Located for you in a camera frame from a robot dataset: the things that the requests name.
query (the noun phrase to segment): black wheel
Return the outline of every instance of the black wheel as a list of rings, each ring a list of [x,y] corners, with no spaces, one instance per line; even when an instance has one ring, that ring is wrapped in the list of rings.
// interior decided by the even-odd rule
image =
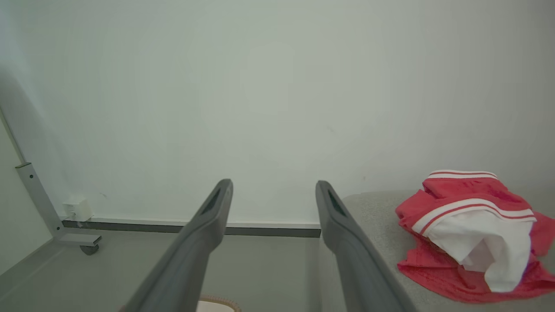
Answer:
[[[85,255],[90,256],[98,251],[99,245],[96,246],[79,246]]]

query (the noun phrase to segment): gray upholstery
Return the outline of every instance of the gray upholstery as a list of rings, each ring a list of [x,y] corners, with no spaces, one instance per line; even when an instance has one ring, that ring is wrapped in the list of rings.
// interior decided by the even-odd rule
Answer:
[[[384,258],[388,268],[405,288],[419,311],[553,311],[555,293],[527,300],[512,300],[494,304],[465,304],[440,296],[418,285],[397,270],[397,263],[406,257],[409,249],[416,246],[409,233],[398,224],[395,208],[415,194],[412,191],[370,192],[351,195],[343,199],[345,207]],[[549,190],[513,190],[523,196],[532,208],[555,218],[555,204]],[[320,240],[320,283],[322,310],[324,312],[346,311],[334,255]],[[544,266],[555,272],[555,250],[540,258]]]

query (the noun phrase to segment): striped trim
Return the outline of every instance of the striped trim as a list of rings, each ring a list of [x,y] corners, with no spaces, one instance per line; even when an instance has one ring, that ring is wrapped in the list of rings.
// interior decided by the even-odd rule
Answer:
[[[459,171],[459,170],[436,170],[432,171],[428,176],[428,179],[471,179],[471,178],[493,178],[497,179],[497,176],[491,172],[487,171]]]
[[[503,210],[489,200],[481,198],[469,198],[443,205],[430,211],[412,226],[412,230],[422,236],[428,236],[429,231],[436,224],[441,222],[441,220],[452,217],[459,213],[470,212],[474,210],[486,210],[493,213],[498,218],[510,222],[536,221],[534,213],[530,209],[513,211]]]

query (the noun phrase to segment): red garment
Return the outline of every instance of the red garment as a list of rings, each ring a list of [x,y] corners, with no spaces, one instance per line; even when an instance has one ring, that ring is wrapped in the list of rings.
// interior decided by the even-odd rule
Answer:
[[[547,254],[555,238],[555,219],[531,211],[523,198],[509,192],[492,173],[442,170],[433,172],[423,186],[424,190],[395,210],[399,225],[417,243],[407,259],[398,263],[399,271],[435,293],[467,303],[532,298],[555,290],[555,276],[536,258]],[[483,272],[465,270],[427,238],[430,226],[441,218],[471,210],[485,210],[509,222],[534,222],[528,265],[523,260],[522,268],[526,268],[514,290],[491,292]]]

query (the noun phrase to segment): gray floor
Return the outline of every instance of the gray floor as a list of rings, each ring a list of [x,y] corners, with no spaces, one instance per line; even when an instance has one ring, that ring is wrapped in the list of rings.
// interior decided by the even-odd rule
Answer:
[[[0,276],[0,311],[117,311],[176,234],[95,231],[100,250],[50,243]],[[225,236],[203,294],[244,312],[319,311],[316,238]]]

